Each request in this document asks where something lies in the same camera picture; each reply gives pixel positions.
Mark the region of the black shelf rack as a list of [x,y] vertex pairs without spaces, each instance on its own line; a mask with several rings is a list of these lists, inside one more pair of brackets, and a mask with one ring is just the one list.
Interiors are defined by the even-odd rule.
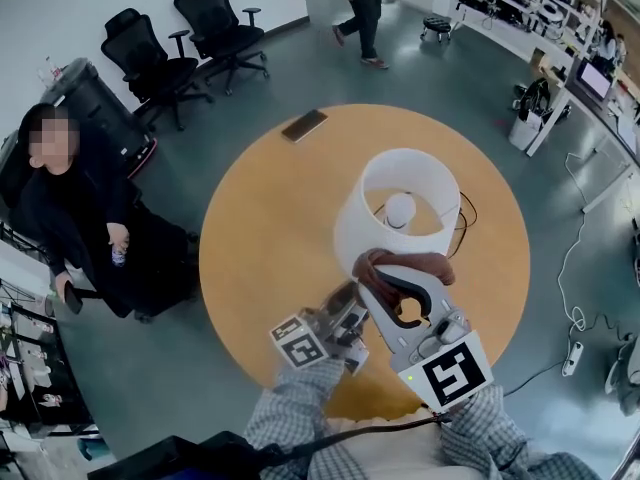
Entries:
[[0,280],[0,431],[31,440],[97,432],[63,348],[53,300]]

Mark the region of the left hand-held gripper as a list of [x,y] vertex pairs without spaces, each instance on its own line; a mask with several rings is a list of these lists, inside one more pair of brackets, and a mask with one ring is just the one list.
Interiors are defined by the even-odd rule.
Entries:
[[321,309],[303,308],[272,328],[269,335],[274,346],[295,370],[342,359],[347,371],[357,375],[369,357],[362,338],[368,310],[358,296],[353,281],[341,284]]

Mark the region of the black backpack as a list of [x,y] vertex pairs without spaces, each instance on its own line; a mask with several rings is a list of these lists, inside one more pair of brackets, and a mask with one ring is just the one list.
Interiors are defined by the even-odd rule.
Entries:
[[513,93],[512,108],[518,113],[521,120],[526,120],[530,113],[543,120],[550,116],[552,112],[550,107],[551,91],[546,78],[538,78],[527,87],[516,84],[513,87]]

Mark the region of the brown cloth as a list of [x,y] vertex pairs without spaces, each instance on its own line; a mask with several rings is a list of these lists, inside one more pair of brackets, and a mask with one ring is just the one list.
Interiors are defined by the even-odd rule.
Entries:
[[403,266],[433,275],[444,286],[450,286],[455,282],[454,270],[449,260],[440,253],[396,254],[376,248],[361,254],[353,266],[353,276],[372,292],[381,295],[397,315],[402,314],[401,302],[406,295],[379,276],[375,267],[385,265]]

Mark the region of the computer monitor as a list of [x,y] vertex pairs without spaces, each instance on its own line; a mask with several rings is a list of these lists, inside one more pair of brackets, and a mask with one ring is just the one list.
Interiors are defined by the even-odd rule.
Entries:
[[586,59],[578,65],[575,80],[598,101],[605,101],[612,87],[612,79],[602,74]]

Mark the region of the black office chair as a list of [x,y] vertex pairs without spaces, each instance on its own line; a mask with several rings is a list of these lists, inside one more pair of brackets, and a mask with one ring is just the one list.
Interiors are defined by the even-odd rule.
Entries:
[[209,104],[214,97],[202,91],[193,79],[198,60],[184,52],[183,38],[189,34],[180,30],[169,35],[176,41],[179,56],[171,58],[160,44],[148,15],[126,8],[105,23],[106,39],[102,53],[123,72],[123,81],[129,91],[143,105],[155,110],[146,127],[156,130],[155,121],[163,111],[172,111],[177,130],[184,125],[179,116],[179,104],[189,100],[204,100]]
[[220,72],[227,74],[226,95],[233,94],[232,82],[240,69],[259,71],[266,79],[270,77],[265,67],[265,53],[248,51],[265,36],[265,31],[255,24],[260,8],[245,8],[243,12],[248,15],[249,23],[242,24],[230,0],[174,0],[174,7],[190,25],[189,40],[200,58],[210,60]]

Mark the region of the white office desk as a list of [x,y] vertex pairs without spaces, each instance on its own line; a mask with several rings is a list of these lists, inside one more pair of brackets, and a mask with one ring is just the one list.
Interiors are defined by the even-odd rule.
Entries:
[[593,152],[602,152],[604,145],[609,142],[622,155],[621,171],[594,199],[586,202],[583,206],[582,213],[587,214],[608,196],[616,192],[625,181],[631,179],[634,175],[640,178],[640,137],[636,135],[628,116],[623,113],[616,116],[609,107],[609,103],[614,100],[613,79],[611,90],[605,101],[596,100],[576,83],[576,71],[583,59],[585,58],[573,61],[565,79],[561,81],[559,92],[551,100],[553,110],[551,116],[542,126],[534,141],[525,150],[525,153],[532,157],[537,152],[557,123],[566,105],[572,104],[587,116],[603,137],[593,148]]

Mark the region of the white table lamp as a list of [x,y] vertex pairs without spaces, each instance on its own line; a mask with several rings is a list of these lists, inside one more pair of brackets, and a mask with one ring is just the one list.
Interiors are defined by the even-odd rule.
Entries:
[[450,170],[415,149],[393,149],[372,158],[338,213],[334,252],[351,275],[363,253],[446,254],[461,206]]

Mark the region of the black bag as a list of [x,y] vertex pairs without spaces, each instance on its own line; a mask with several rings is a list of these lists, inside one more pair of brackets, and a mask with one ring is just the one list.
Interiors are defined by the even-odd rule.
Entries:
[[256,449],[229,431],[201,444],[169,436],[87,480],[261,480],[260,472],[279,455],[271,445]]

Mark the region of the person's torso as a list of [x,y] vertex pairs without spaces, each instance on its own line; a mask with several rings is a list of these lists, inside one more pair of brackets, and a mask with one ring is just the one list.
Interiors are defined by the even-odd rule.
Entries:
[[436,424],[350,438],[315,454],[306,480],[488,480],[454,464]]

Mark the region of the white bag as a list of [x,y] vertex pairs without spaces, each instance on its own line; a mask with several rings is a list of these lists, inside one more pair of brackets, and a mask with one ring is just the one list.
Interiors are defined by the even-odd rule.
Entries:
[[517,117],[508,136],[509,142],[520,151],[526,150],[538,135],[542,123],[542,118],[532,112],[524,119]]

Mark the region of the black round stool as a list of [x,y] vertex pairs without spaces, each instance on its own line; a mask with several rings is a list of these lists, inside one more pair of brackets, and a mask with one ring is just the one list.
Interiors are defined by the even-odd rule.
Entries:
[[441,16],[436,13],[429,13],[423,18],[423,31],[420,34],[420,40],[424,41],[428,32],[434,32],[436,34],[439,43],[443,38],[447,41],[451,40],[452,23],[449,17]]

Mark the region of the person's right forearm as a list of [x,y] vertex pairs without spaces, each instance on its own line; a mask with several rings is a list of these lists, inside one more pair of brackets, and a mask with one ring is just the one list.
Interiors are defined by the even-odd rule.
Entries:
[[505,412],[499,385],[481,389],[456,410],[441,427],[441,446],[454,464],[475,469],[486,480],[601,480],[572,454],[531,449]]

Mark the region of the person's left forearm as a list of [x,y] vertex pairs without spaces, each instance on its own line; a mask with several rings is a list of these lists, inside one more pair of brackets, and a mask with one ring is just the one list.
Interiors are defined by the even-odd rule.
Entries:
[[344,370],[341,359],[327,359],[301,370],[283,368],[274,387],[260,396],[245,439],[256,448],[275,444],[290,450],[324,437],[329,431],[324,409]]

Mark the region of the smartphone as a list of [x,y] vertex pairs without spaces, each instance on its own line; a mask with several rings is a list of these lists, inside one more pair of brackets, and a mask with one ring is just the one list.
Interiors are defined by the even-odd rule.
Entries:
[[321,126],[327,119],[328,116],[325,113],[313,109],[289,124],[282,130],[281,134],[286,140],[296,144]]

